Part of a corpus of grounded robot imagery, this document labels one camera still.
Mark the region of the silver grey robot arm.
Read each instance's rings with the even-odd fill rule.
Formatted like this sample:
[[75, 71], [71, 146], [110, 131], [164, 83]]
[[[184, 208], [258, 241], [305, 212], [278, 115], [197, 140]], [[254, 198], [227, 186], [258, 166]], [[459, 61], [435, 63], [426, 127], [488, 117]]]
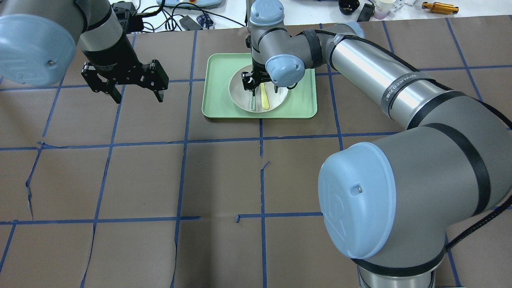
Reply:
[[280, 1], [247, 9], [245, 90], [290, 89], [329, 64], [404, 128], [328, 157], [319, 203], [361, 288], [433, 288], [445, 254], [511, 206], [510, 120], [369, 41], [358, 22], [291, 36]]
[[8, 80], [46, 87], [64, 78], [79, 48], [87, 58], [82, 77], [95, 93], [121, 103], [118, 84], [151, 90], [163, 102], [168, 75], [158, 60], [139, 61], [127, 34], [143, 29], [129, 2], [108, 0], [2, 0], [0, 71]]

